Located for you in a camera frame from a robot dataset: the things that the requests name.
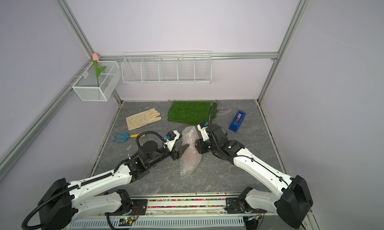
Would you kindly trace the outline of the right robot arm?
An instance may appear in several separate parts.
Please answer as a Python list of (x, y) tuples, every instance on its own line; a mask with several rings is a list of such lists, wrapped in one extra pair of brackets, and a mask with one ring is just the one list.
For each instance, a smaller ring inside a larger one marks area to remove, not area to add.
[(202, 136), (196, 141), (199, 153), (211, 152), (221, 160), (246, 171), (269, 189), (262, 193), (247, 187), (237, 198), (229, 198), (225, 210), (229, 214), (250, 214), (257, 210), (273, 212), (290, 227), (299, 229), (313, 206), (313, 199), (305, 179), (291, 177), (257, 158), (236, 140), (228, 140), (223, 129), (216, 124), (202, 122), (197, 125)]

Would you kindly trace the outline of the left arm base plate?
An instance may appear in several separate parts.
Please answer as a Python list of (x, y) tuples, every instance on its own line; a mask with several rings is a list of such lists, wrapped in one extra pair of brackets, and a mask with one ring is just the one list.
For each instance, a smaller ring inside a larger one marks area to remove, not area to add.
[(121, 206), (110, 216), (144, 216), (146, 214), (148, 199), (122, 200)]

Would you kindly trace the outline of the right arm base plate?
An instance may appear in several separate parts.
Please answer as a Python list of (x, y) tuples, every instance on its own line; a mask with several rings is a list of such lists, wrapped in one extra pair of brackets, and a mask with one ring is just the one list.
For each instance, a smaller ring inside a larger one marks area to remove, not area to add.
[(224, 210), (228, 214), (264, 214), (267, 213), (263, 209), (253, 209), (251, 208), (245, 200), (240, 198), (226, 198), (226, 205)]

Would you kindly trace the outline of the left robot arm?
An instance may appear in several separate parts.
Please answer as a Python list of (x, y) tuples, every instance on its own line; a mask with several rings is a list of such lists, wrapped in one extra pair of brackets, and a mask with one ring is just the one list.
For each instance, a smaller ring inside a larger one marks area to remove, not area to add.
[(111, 216), (133, 215), (137, 220), (145, 209), (136, 206), (126, 190), (110, 190), (143, 178), (168, 157), (180, 159), (189, 147), (186, 144), (175, 149), (174, 145), (175, 141), (166, 141), (158, 147), (155, 141), (148, 141), (110, 171), (70, 183), (65, 179), (55, 181), (23, 220), (22, 229), (61, 230), (77, 219), (97, 214), (105, 215), (108, 223)]

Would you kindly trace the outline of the clear bubble wrap sheet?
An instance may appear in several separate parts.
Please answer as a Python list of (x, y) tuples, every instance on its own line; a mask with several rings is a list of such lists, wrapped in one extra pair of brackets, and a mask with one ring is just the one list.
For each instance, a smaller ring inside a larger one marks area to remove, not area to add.
[(188, 178), (199, 165), (202, 155), (195, 147), (196, 141), (199, 139), (196, 127), (190, 126), (182, 131), (182, 146), (189, 145), (181, 157), (180, 177)]

